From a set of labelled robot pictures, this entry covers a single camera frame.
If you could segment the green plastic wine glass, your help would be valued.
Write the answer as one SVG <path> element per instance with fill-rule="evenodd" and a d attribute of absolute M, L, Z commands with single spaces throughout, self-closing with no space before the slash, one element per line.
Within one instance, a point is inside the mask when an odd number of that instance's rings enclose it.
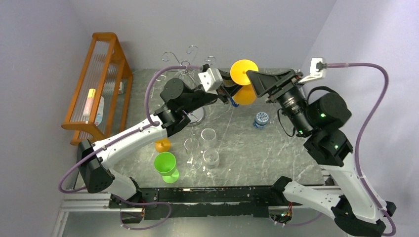
<path fill-rule="evenodd" d="M 175 183 L 179 178 L 176 158 L 170 152 L 158 154 L 154 159 L 154 168 L 166 183 Z"/>

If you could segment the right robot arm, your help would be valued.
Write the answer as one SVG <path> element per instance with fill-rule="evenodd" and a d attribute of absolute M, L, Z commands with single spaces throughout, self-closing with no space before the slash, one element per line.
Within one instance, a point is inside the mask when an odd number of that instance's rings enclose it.
<path fill-rule="evenodd" d="M 302 73 L 292 70 L 269 75 L 241 69 L 239 74 L 250 81 L 257 97 L 267 95 L 268 103 L 279 103 L 297 137 L 305 138 L 307 152 L 342 190 L 341 195 L 330 195 L 282 176 L 271 186 L 272 200 L 279 205 L 296 202 L 317 210 L 351 236 L 384 236 L 383 218 L 391 217 L 396 206 L 365 187 L 353 146 L 341 131 L 351 117 L 344 99 L 321 86 L 325 94 L 309 103 L 300 91 Z"/>

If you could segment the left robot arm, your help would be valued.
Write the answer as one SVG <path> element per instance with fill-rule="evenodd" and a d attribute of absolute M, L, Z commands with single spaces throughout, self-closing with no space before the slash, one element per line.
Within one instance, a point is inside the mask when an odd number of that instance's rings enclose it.
<path fill-rule="evenodd" d="M 116 194 L 128 207 L 138 206 L 141 202 L 138 184 L 113 171 L 113 166 L 132 151 L 180 132 L 191 121 L 189 113 L 217 100 L 228 103 L 242 88 L 229 73 L 219 69 L 207 69 L 199 73 L 199 79 L 201 82 L 194 88 L 182 79 L 169 79 L 160 93 L 163 105 L 145 120 L 110 138 L 80 142 L 77 168 L 84 188 L 91 194 Z"/>

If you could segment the orange plastic wine glass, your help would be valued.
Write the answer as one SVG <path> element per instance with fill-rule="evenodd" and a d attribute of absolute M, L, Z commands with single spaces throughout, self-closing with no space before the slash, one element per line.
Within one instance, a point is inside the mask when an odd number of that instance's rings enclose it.
<path fill-rule="evenodd" d="M 155 150 L 159 153 L 168 152 L 171 148 L 171 142 L 168 138 L 164 138 L 155 142 Z"/>
<path fill-rule="evenodd" d="M 231 79 L 241 86 L 233 96 L 233 100 L 239 105 L 250 105 L 256 100 L 251 81 L 246 74 L 247 71 L 258 72 L 257 64 L 249 59 L 241 59 L 236 61 L 230 68 Z"/>

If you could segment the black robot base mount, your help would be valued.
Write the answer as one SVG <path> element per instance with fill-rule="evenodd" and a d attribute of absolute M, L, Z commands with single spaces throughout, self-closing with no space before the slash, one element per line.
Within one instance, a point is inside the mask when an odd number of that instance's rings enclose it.
<path fill-rule="evenodd" d="M 126 209 L 133 212 L 134 202 L 149 203 L 145 207 L 145 220 L 159 220 L 167 215 L 179 217 L 241 216 L 269 217 L 277 206 L 286 208 L 285 197 L 262 186 L 231 186 L 205 188 L 141 188 L 138 194 L 120 201 L 115 195 L 109 200 L 110 209 Z"/>

